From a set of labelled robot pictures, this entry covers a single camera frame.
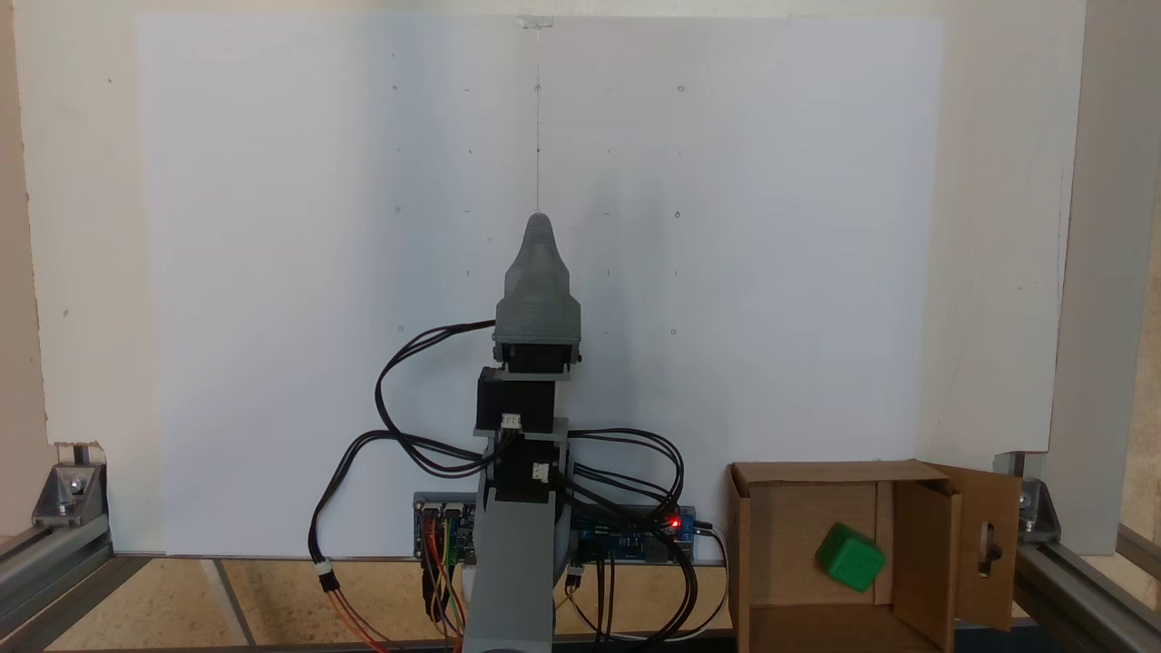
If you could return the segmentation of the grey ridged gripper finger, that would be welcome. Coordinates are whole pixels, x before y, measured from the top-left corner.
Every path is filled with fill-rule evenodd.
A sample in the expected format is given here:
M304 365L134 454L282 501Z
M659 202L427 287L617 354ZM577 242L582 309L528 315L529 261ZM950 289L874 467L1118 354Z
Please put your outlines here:
M522 244L505 273L493 342L502 346L576 346L580 342L580 302L570 292L570 272L543 211L528 218Z

